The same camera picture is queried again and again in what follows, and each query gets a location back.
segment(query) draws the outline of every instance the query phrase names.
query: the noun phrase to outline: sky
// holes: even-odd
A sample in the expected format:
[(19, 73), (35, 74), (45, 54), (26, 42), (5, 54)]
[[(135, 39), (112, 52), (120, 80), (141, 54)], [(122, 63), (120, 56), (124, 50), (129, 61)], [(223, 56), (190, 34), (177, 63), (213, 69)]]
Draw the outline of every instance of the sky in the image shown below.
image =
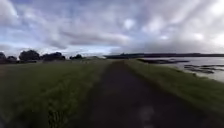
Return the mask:
[(0, 51), (224, 52), (223, 0), (0, 0)]

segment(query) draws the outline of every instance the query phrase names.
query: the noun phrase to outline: dirt path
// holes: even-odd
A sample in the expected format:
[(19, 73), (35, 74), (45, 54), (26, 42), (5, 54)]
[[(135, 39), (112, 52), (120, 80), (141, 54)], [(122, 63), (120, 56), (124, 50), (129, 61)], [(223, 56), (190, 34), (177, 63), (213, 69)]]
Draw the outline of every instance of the dirt path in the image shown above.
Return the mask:
[(90, 128), (208, 128), (200, 110), (113, 63), (92, 97)]

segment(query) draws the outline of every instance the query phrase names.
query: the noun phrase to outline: field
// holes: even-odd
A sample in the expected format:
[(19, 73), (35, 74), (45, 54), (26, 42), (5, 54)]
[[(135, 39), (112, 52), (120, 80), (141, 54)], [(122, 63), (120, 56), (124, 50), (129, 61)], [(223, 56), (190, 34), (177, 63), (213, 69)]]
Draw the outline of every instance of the field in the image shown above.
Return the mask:
[(149, 65), (135, 60), (126, 63), (141, 76), (144, 76), (160, 88), (192, 103), (214, 116), (214, 120), (224, 118), (224, 84), (204, 77), (197, 77), (191, 73)]
[(0, 115), (9, 127), (64, 127), (83, 114), (88, 92), (108, 61), (0, 66)]
[(219, 128), (223, 108), (223, 83), (137, 60), (0, 66), (0, 127)]

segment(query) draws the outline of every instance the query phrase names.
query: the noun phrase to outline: green grass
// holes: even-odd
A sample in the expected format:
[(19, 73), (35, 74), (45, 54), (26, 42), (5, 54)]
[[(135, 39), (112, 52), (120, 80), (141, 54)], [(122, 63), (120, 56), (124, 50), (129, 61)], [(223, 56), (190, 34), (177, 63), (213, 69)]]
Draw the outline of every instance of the green grass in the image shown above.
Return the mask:
[(224, 119), (224, 83), (137, 60), (129, 60), (126, 63), (162, 89), (189, 101), (209, 114)]
[(6, 122), (20, 119), (35, 123), (35, 127), (64, 127), (70, 118), (80, 118), (88, 92), (108, 63), (99, 60), (2, 65), (0, 116)]

